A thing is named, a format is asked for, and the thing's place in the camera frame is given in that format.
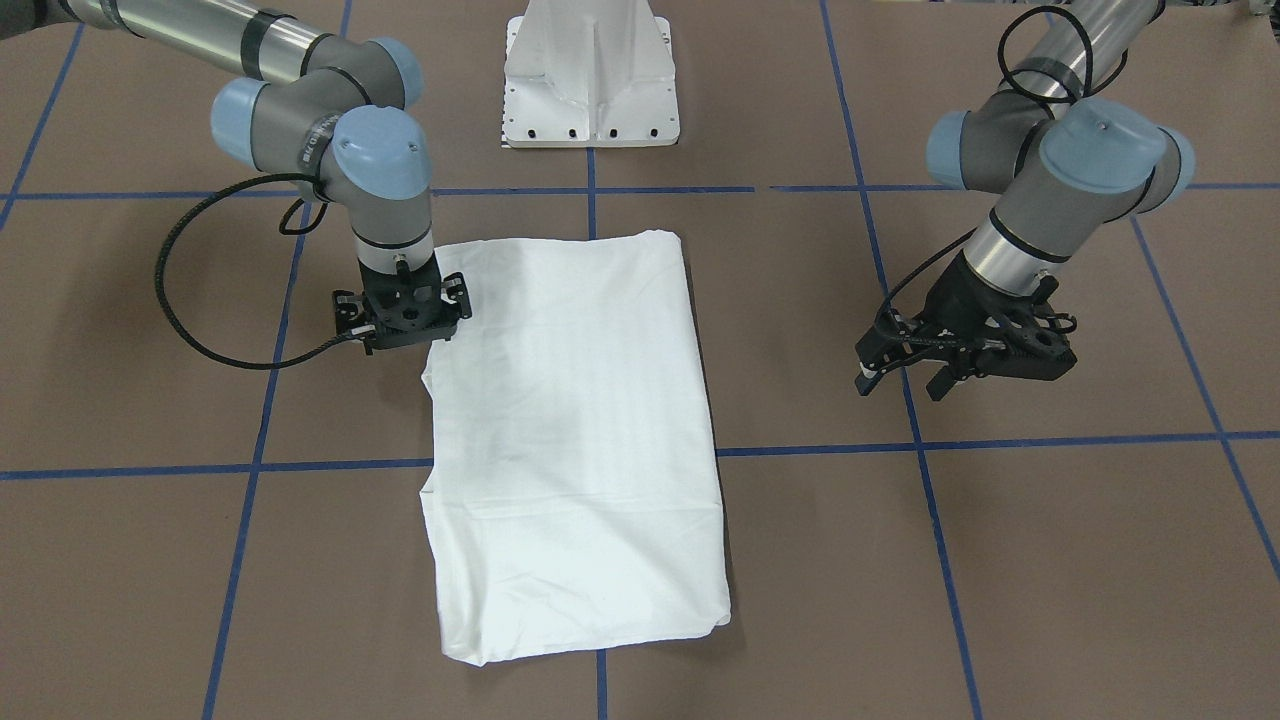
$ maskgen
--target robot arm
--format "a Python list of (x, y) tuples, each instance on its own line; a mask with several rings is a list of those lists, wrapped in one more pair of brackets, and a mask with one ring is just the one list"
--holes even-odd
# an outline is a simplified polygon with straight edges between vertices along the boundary
[(938, 122), (927, 149), (933, 177), (1002, 196), (952, 243), (963, 250), (918, 315), (892, 307), (901, 286), (886, 299), (858, 342), (861, 395), (920, 360), (945, 364), (928, 384), (933, 400), (970, 377), (1052, 380), (1071, 369), (1076, 359), (1066, 334), (1075, 320), (1048, 305), (1059, 269), (1103, 223), (1164, 205), (1193, 173), (1183, 136), (1089, 97), (1106, 85), (1097, 83), (1097, 70), (1123, 61), (1162, 9), (1157, 0), (1080, 0), (1073, 15), (1033, 10), (1069, 22), (1055, 23), (980, 110)]
[(241, 0), (0, 3), (0, 37), (83, 22), (160, 41), (242, 74), (214, 100), (214, 140), (268, 173), (301, 173), (303, 200), (347, 208), (364, 293), (335, 291), (339, 334), (366, 351), (444, 340), (471, 315), (461, 275), (440, 277), (431, 164), (404, 108), (422, 92), (412, 51), (353, 44)]

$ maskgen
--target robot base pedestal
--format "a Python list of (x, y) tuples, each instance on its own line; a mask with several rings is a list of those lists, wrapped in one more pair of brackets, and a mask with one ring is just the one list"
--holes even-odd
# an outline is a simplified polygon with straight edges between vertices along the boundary
[(507, 24), (503, 146), (649, 147), (680, 137), (671, 24), (648, 3), (600, 5), (575, 15), (535, 1)]

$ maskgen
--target blue tape line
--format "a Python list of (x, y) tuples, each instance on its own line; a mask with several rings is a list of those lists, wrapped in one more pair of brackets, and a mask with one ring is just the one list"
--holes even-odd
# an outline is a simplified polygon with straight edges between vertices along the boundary
[(755, 192), (748, 184), (712, 184), (712, 186), (685, 186), (685, 187), (596, 187), (598, 195), (724, 195), (740, 192)]
[[(205, 199), (212, 192), (202, 190), (156, 190), (140, 192), (19, 192), (18, 200), (173, 200)], [(233, 197), (297, 197), (296, 190), (244, 190)]]
[(1138, 237), (1138, 246), (1142, 249), (1142, 255), (1147, 260), (1147, 268), (1151, 270), (1152, 279), (1156, 281), (1156, 290), (1160, 292), (1160, 300), (1165, 304), (1165, 311), (1169, 314), (1169, 320), (1174, 325), (1174, 333), (1178, 334), (1178, 343), (1183, 347), (1183, 355), (1187, 356), (1187, 364), (1192, 369), (1192, 377), (1196, 378), (1196, 387), (1199, 388), (1201, 398), (1204, 401), (1204, 407), (1208, 410), (1210, 420), (1213, 423), (1213, 429), (1217, 430), (1217, 437), (1222, 445), (1222, 452), (1226, 455), (1226, 462), (1231, 468), (1231, 474), (1235, 477), (1235, 486), (1240, 491), (1240, 496), (1244, 498), (1244, 505), (1249, 510), (1249, 516), (1253, 518), (1253, 527), (1258, 532), (1258, 538), (1262, 539), (1262, 547), (1267, 553), (1267, 559), (1271, 561), (1271, 570), (1275, 573), (1276, 579), (1280, 580), (1280, 556), (1276, 556), (1275, 544), (1271, 542), (1271, 534), (1267, 532), (1266, 524), (1262, 521), (1262, 514), (1258, 512), (1258, 506), (1253, 501), (1253, 493), (1249, 491), (1249, 483), (1244, 479), (1244, 473), (1240, 471), (1240, 464), (1235, 459), (1235, 451), (1231, 450), (1230, 436), (1222, 428), (1222, 419), (1217, 413), (1217, 407), (1213, 406), (1213, 398), (1210, 396), (1208, 384), (1204, 382), (1204, 375), (1201, 373), (1199, 364), (1196, 361), (1196, 355), (1192, 352), (1192, 345), (1187, 340), (1187, 333), (1183, 332), (1181, 320), (1178, 319), (1178, 311), (1174, 309), (1174, 301), (1169, 296), (1169, 290), (1165, 287), (1165, 281), (1160, 274), (1160, 269), (1156, 266), (1156, 256), (1151, 252), (1151, 246), (1147, 245), (1147, 236), (1142, 231), (1142, 224), (1138, 223), (1138, 218), (1130, 217), (1129, 224), (1133, 225), (1133, 232)]
[(1165, 433), (1101, 437), (1047, 437), (1007, 439), (928, 441), (924, 448), (934, 450), (1002, 450), (1016, 447), (1098, 447), (1106, 445), (1160, 445), (1216, 442), (1216, 433)]
[(236, 552), (232, 555), (230, 577), (227, 579), (227, 596), (223, 598), (223, 615), (218, 621), (218, 642), (214, 646), (214, 662), (209, 670), (209, 687), (205, 689), (205, 708), (201, 720), (212, 720), (214, 702), (218, 700), (218, 683), (223, 676), (223, 659), (227, 656), (227, 635), (232, 628), (232, 610), (236, 606), (236, 589), (239, 585), (241, 561), (244, 559), (244, 543), (248, 539), (248, 521), (253, 514), (253, 497), (257, 495), (257, 470), (250, 473), (244, 486), (244, 505), (241, 506), (241, 523), (236, 533)]
[(595, 719), (609, 720), (609, 666), (605, 651), (595, 651)]
[[(301, 227), (311, 222), (311, 204), (302, 206)], [(289, 302), (293, 297), (293, 286), (298, 279), (298, 265), (302, 260), (302, 250), (306, 247), (306, 236), (301, 234), (293, 243), (293, 259), (289, 265), (289, 282), (284, 288), (284, 302), (280, 307), (280, 323), (275, 332), (275, 350), (271, 361), (279, 363), (284, 357), (284, 340), (289, 331)], [(205, 691), (205, 711), (202, 720), (212, 720), (214, 705), (218, 702), (218, 685), (223, 676), (223, 660), (227, 656), (227, 638), (230, 634), (232, 614), (236, 611), (236, 591), (239, 587), (241, 568), (244, 562), (244, 548), (248, 543), (250, 521), (253, 518), (253, 500), (257, 496), (257, 480), (261, 474), (262, 454), (266, 451), (266, 434), (271, 425), (271, 405), (275, 400), (275, 387), (280, 372), (271, 370), (266, 380), (266, 392), (262, 397), (262, 419), (257, 429), (257, 441), (253, 445), (253, 471), (250, 473), (248, 483), (244, 487), (244, 505), (241, 509), (241, 524), (236, 533), (236, 552), (232, 555), (230, 575), (227, 579), (227, 597), (223, 600), (223, 616), (218, 624), (218, 641), (214, 644), (214, 661), (209, 669), (209, 688)]]
[(722, 447), (716, 457), (776, 457), (780, 455), (860, 455), (872, 452), (906, 452), (915, 450), (910, 442), (867, 445), (797, 445), (777, 447)]
[(1187, 190), (1280, 190), (1280, 182), (1193, 182)]
[(902, 397), (906, 401), (906, 416), (911, 421), (911, 439), (915, 442), (915, 461), (920, 468), (920, 482), (924, 486), (924, 502), (929, 507), (929, 523), (933, 525), (933, 543), (938, 552), (938, 565), (942, 569), (942, 585), (947, 591), (947, 607), (951, 610), (951, 628), (956, 635), (956, 647), (960, 651), (960, 666), (964, 670), (965, 687), (969, 691), (969, 707), (974, 720), (982, 720), (982, 700), (978, 696), (978, 679), (973, 671), (973, 660), (969, 656), (969, 637), (964, 630), (964, 618), (960, 615), (960, 594), (956, 592), (955, 579), (951, 575), (951, 555), (947, 552), (947, 538), (942, 532), (942, 516), (938, 512), (938, 501), (933, 493), (933, 477), (929, 473), (929, 459), (925, 445), (920, 434), (920, 419), (915, 413), (915, 400), (911, 396), (911, 383), (902, 369)]
[(342, 37), (347, 37), (347, 29), (351, 27), (351, 5), (352, 0), (342, 5), (342, 24), (338, 26), (338, 35)]
[(823, 31), (827, 33), (827, 53), (831, 56), (831, 72), (836, 76), (836, 95), (840, 97), (840, 111), (845, 119), (845, 136), (849, 141), (849, 156), (854, 163), (854, 179), (858, 182), (858, 195), (863, 202), (863, 219), (867, 222), (867, 234), (872, 243), (872, 260), (876, 263), (876, 279), (881, 284), (881, 295), (888, 295), (888, 281), (884, 277), (884, 263), (881, 258), (879, 238), (876, 236), (876, 219), (872, 217), (870, 197), (867, 195), (867, 181), (863, 177), (863, 160), (858, 152), (858, 138), (854, 135), (854, 117), (849, 111), (849, 99), (845, 96), (845, 76), (840, 70), (840, 58), (836, 55), (836, 38), (831, 32), (831, 13), (827, 0), (819, 1)]
[(964, 192), (945, 184), (772, 184), (780, 192)]
[(586, 195), (585, 187), (436, 187), (431, 195)]
[(586, 238), (595, 240), (595, 149), (586, 149)]
[(396, 460), (320, 460), (315, 462), (262, 462), (264, 473), (311, 473), (317, 470), (388, 470), (396, 468), (430, 468), (431, 457)]
[(4, 201), (4, 208), (0, 208), (0, 229), (4, 229), (5, 223), (9, 222), (9, 213), (13, 211), (13, 204), (18, 199), (18, 190), (22, 188), (22, 181), (27, 178), (27, 170), (31, 169), (31, 159), (36, 156), (36, 147), (40, 145), (40, 138), (45, 135), (49, 117), (54, 113), (54, 104), (58, 102), (58, 96), (63, 92), (63, 83), (67, 81), (67, 73), (72, 69), (72, 60), (76, 59), (76, 51), (79, 50), (79, 41), (83, 35), (84, 26), (81, 24), (76, 28), (76, 35), (72, 36), (72, 44), (67, 49), (67, 56), (63, 58), (63, 67), (58, 70), (54, 88), (49, 91), (49, 100), (45, 101), (45, 109), (40, 113), (36, 129), (31, 133), (31, 142), (27, 143), (27, 151), (22, 155), (22, 164), (18, 165), (18, 174), (14, 176), (13, 186), (9, 188), (9, 197)]
[[(876, 218), (872, 215), (870, 197), (867, 193), (867, 179), (863, 174), (861, 158), (858, 152), (858, 136), (854, 132), (852, 114), (849, 111), (849, 101), (845, 96), (844, 74), (840, 70), (840, 56), (836, 54), (836, 40), (831, 29), (831, 13), (827, 9), (827, 0), (820, 0), (822, 23), (827, 35), (827, 50), (831, 55), (831, 69), (836, 78), (836, 90), (840, 96), (840, 109), (845, 118), (845, 132), (849, 136), (849, 154), (854, 163), (854, 177), (858, 181), (858, 195), (863, 205), (863, 217), (867, 220), (867, 236), (872, 246), (872, 258), (876, 261), (876, 277), (881, 283), (881, 292), (888, 293), (888, 281), (884, 277), (884, 263), (881, 256), (879, 240), (876, 233)], [(929, 509), (929, 520), (933, 524), (933, 539), (937, 546), (938, 564), (942, 569), (942, 584), (946, 587), (947, 603), (951, 609), (951, 624), (955, 629), (956, 646), (960, 651), (960, 664), (964, 669), (965, 685), (969, 691), (969, 705), (973, 710), (974, 720), (982, 720), (982, 701), (978, 697), (978, 683), (973, 671), (973, 662), (969, 657), (969, 641), (964, 630), (964, 620), (960, 615), (960, 601), (956, 594), (955, 583), (951, 578), (951, 560), (947, 553), (946, 537), (942, 532), (942, 520), (938, 514), (937, 500), (933, 495), (933, 480), (929, 474), (929, 462), (920, 436), (920, 423), (915, 413), (915, 402), (911, 400), (911, 384), (906, 375), (902, 375), (902, 398), (906, 402), (906, 415), (911, 423), (911, 443), (915, 450), (916, 462), (920, 469), (920, 482), (924, 487), (924, 498)]]
[(79, 480), (104, 478), (147, 478), (155, 475), (229, 475), (248, 473), (253, 465), (152, 465), (142, 468), (68, 468), (58, 470), (0, 470), (0, 482), (8, 480)]
[(1252, 430), (1243, 433), (1226, 433), (1228, 439), (1280, 439), (1277, 430)]
[[(1230, 441), (1277, 441), (1280, 430), (1228, 432)], [(1176, 445), (1194, 442), (1217, 442), (1217, 433), (1167, 433), (1133, 436), (1096, 437), (1047, 437), (1047, 438), (1000, 438), (963, 441), (925, 441), (924, 450), (965, 451), (965, 450), (1007, 450), (1020, 447), (1097, 447), (1108, 445)], [(879, 452), (913, 452), (913, 442), (882, 442), (863, 445), (797, 445), (765, 447), (722, 447), (716, 450), (717, 457), (777, 457), (788, 455), (865, 455)], [(431, 468), (431, 457), (392, 457), (371, 460), (311, 460), (293, 462), (261, 462), (260, 473), (311, 473), (326, 470), (387, 470), (397, 468)], [(146, 465), (132, 468), (70, 468), (46, 470), (0, 470), (4, 480), (58, 480), (58, 479), (106, 479), (136, 478), (152, 475), (227, 475), (248, 473), (255, 468), (251, 462), (230, 465)]]

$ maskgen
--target white towel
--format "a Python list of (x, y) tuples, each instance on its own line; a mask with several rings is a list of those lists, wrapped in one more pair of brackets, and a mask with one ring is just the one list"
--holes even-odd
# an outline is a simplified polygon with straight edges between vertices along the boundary
[(438, 249), (475, 316), (431, 346), (422, 512), (444, 655), (484, 665), (728, 623), (680, 238)]

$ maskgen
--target table surface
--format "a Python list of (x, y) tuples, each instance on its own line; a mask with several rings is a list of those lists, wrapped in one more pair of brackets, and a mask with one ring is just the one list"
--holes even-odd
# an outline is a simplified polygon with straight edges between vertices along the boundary
[[(0, 45), (0, 716), (1280, 716), (1267, 22), (1171, 8), (1137, 40), (1106, 95), (1192, 138), (1196, 184), (1066, 268), (1074, 370), (934, 404), (928, 366), (858, 397), (854, 343), (886, 283), (995, 201), (936, 186), (924, 141), (993, 90), (1023, 9), (653, 5), (680, 143), (518, 151), (498, 135), (524, 1), (278, 4), (417, 53), (438, 242), (684, 238), (733, 621), (443, 657), (416, 496), (426, 348), (252, 373), (186, 347), (152, 264), (191, 205), (252, 174), (206, 129), (229, 76), (64, 26)], [(311, 347), (329, 291), (358, 286), (340, 210), (275, 234), (287, 190), (207, 213), (173, 259), (178, 313), (223, 352)]]

